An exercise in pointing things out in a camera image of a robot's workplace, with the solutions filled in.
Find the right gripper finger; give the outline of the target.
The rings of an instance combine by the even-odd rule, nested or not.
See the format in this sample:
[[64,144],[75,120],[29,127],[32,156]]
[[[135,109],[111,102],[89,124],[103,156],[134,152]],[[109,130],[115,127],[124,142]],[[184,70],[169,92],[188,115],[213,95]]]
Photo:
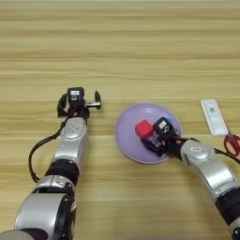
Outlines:
[[162,148],[160,146],[156,146],[150,140],[143,139],[142,144],[151,152],[155,153],[157,156],[161,157],[163,155]]

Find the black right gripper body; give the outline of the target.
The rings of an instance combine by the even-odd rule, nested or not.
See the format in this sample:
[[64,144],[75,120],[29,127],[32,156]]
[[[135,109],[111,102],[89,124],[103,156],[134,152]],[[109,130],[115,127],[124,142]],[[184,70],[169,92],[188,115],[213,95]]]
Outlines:
[[159,157],[167,155],[171,158],[181,157],[181,148],[184,141],[177,134],[158,135],[157,155]]

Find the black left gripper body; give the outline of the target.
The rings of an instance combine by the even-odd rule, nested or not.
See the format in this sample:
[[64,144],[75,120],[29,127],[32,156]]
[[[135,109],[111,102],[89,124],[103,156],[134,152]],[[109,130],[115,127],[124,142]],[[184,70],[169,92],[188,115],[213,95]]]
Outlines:
[[96,106],[97,106],[96,102],[88,103],[85,103],[84,101],[69,102],[67,118],[81,117],[82,119],[87,121],[90,116],[89,109],[96,108]]

